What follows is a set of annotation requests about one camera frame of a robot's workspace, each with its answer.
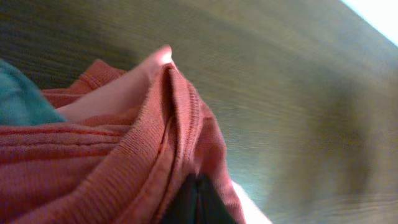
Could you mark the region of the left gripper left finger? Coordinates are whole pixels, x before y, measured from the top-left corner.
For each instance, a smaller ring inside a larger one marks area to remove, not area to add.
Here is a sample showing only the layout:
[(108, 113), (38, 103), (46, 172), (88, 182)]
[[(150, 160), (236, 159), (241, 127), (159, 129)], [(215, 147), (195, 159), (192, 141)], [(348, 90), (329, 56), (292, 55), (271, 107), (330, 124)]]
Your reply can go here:
[(160, 224), (196, 224), (197, 201), (196, 176), (189, 174), (166, 210)]

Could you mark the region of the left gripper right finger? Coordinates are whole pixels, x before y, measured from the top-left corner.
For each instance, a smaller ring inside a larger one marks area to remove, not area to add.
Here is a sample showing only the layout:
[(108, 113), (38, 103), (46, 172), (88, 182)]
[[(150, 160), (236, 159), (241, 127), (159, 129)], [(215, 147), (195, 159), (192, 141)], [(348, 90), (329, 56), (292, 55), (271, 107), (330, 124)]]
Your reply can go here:
[(237, 224), (206, 175), (197, 178), (197, 223)]

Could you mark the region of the orange-red t-shirt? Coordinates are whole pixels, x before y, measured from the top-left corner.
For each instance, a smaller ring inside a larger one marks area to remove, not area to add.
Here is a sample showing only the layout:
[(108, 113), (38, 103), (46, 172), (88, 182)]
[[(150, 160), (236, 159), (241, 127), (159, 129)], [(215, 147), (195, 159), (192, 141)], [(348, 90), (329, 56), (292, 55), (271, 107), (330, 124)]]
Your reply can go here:
[(160, 223), (189, 174), (211, 180), (237, 223), (268, 222), (231, 180), (217, 120), (169, 46), (40, 91), (66, 121), (1, 125), (2, 223)]

